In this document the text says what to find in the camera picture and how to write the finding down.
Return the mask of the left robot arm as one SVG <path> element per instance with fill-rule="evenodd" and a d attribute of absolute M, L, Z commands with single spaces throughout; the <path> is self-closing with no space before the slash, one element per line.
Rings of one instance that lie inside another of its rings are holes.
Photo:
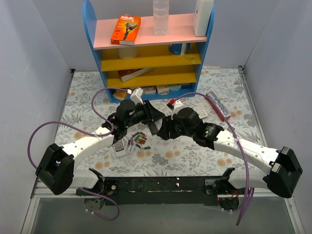
<path fill-rule="evenodd" d="M 120 141 L 127 135 L 128 128 L 136 124 L 148 125 L 151 133 L 156 134 L 164 116 L 147 100 L 142 104 L 123 100 L 110 115 L 110 123 L 104 122 L 90 136 L 63 146 L 50 145 L 36 169 L 36 176 L 55 195 L 69 188 L 85 188 L 98 195 L 104 188 L 103 176 L 94 169 L 77 170 L 76 165 L 98 150 Z"/>

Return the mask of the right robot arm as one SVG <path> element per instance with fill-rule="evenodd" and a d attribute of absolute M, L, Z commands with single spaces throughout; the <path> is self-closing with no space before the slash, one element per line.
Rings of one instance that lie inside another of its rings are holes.
<path fill-rule="evenodd" d="M 291 148 L 284 146 L 278 150 L 239 139 L 219 125 L 203 122 L 189 107 L 164 117 L 157 136 L 163 140 L 190 137 L 202 147 L 228 153 L 258 168 L 255 174 L 228 169 L 220 182 L 222 191 L 227 194 L 241 188 L 263 188 L 290 198 L 303 173 Z"/>

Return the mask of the small white remote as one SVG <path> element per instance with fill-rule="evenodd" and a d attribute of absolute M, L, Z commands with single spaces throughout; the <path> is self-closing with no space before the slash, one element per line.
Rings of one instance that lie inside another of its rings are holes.
<path fill-rule="evenodd" d="M 157 121 L 155 122 L 157 131 L 159 131 L 159 130 L 161 129 L 161 127 L 162 127 L 162 121 L 163 121 L 163 119 L 161 118 L 161 119 L 159 119 L 159 120 L 157 120 Z"/>

